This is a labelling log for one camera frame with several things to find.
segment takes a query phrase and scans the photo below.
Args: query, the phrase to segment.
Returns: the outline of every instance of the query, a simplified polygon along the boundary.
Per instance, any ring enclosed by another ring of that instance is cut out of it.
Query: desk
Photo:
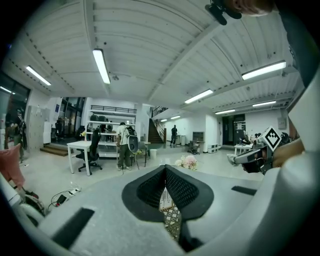
[[[91,141],[76,141],[67,143],[68,146],[68,157],[69,157],[69,165],[71,173],[74,174],[74,169],[72,167],[72,159],[71,159],[71,149],[79,149],[84,150],[84,161],[85,161],[85,168],[86,168],[86,175],[90,176],[90,170],[89,170],[89,162],[88,162],[88,149],[90,148]]]
[[[245,150],[250,150],[251,147],[252,147],[252,145],[253,145],[253,143],[251,143],[250,145],[239,145],[239,144],[237,144],[237,145],[234,146],[234,154],[235,154],[235,155],[237,154],[237,149],[240,150],[240,154],[241,154],[241,151],[242,151],[242,150],[243,150],[243,152],[244,152]]]

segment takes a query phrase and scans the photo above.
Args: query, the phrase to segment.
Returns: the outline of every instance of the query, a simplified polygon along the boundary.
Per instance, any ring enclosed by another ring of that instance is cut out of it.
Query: black pants
[[[173,145],[176,144],[176,138],[177,138],[177,135],[171,135],[171,141],[170,141],[170,144],[173,143]]]

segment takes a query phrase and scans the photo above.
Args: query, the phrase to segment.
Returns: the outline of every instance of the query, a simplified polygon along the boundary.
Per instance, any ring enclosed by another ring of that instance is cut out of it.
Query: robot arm
[[[248,173],[261,172],[264,175],[273,167],[274,151],[280,142],[281,136],[270,126],[256,139],[254,148],[235,157],[234,163],[243,165]]]

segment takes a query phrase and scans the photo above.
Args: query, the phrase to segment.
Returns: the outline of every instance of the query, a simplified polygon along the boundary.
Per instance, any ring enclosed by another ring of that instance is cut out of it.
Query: doorway
[[[223,145],[234,146],[239,143],[246,132],[246,119],[244,114],[222,117]]]

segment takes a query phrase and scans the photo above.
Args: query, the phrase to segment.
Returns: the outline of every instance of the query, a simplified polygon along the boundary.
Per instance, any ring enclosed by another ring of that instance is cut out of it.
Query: backpack
[[[100,115],[100,116],[98,117],[98,121],[99,121],[99,122],[106,122],[106,121],[107,121],[107,118],[106,118],[105,116],[103,116],[103,115]]]
[[[93,114],[92,116],[90,116],[90,121],[98,121],[98,116]]]
[[[23,120],[23,118],[18,115],[18,118],[20,119],[20,125],[17,126],[16,129],[16,135],[23,135],[23,133],[26,133],[27,125],[26,122]]]
[[[126,130],[127,130],[126,137],[129,137],[130,135],[137,136],[137,132],[131,126],[127,127]]]
[[[113,129],[113,126],[112,126],[111,124],[108,124],[108,125],[106,126],[106,130],[107,130],[108,132],[112,132],[112,129]]]

